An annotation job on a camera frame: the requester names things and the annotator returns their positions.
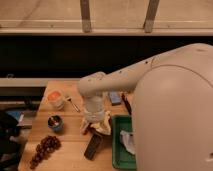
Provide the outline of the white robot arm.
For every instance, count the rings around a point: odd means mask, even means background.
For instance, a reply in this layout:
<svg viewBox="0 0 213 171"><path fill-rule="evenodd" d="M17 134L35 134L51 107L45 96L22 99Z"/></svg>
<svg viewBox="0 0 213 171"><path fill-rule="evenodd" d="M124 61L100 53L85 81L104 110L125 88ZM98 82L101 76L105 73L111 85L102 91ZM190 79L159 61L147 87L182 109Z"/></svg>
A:
<svg viewBox="0 0 213 171"><path fill-rule="evenodd" d="M91 74L78 91L88 122L104 119L105 92L133 93L137 171L213 171L213 45L189 44Z"/></svg>

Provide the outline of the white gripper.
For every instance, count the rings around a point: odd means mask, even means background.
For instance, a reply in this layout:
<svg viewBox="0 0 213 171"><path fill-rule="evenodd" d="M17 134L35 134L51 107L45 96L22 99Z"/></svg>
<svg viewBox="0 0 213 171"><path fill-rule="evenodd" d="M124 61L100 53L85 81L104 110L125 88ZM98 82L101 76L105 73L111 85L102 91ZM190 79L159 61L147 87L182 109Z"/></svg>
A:
<svg viewBox="0 0 213 171"><path fill-rule="evenodd" d="M90 127L94 128L97 132L110 135L111 114L109 111L105 112L104 99L102 96L86 97L84 101L84 117L81 122L80 132L85 134Z"/></svg>

